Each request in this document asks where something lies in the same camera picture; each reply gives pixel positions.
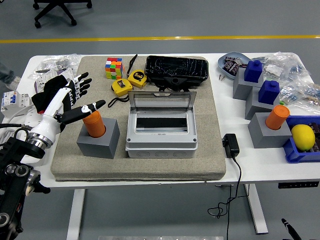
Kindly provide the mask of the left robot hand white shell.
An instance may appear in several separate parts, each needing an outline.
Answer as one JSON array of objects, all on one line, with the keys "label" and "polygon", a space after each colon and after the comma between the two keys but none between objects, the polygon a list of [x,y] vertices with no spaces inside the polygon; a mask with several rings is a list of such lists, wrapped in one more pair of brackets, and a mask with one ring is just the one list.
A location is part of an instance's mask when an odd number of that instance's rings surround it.
[{"label": "left robot hand white shell", "polygon": [[85,72],[71,79],[58,75],[45,83],[42,92],[31,98],[37,112],[42,114],[42,120],[30,131],[28,143],[43,149],[50,148],[66,125],[88,117],[106,104],[105,100],[99,100],[75,107],[77,100],[88,93],[92,81],[88,75]]}]

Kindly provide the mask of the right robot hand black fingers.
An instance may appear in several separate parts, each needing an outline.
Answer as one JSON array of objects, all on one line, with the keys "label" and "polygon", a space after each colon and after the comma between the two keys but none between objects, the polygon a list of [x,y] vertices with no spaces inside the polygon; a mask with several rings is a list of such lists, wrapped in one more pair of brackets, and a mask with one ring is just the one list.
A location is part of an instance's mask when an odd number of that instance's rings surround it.
[{"label": "right robot hand black fingers", "polygon": [[290,234],[290,236],[292,237],[293,240],[302,240],[302,238],[300,237],[300,235],[297,233],[297,231],[290,225],[290,223],[285,220],[284,218],[281,219],[282,223],[284,224],[284,226],[286,227],[286,229],[288,230],[288,233]]}]

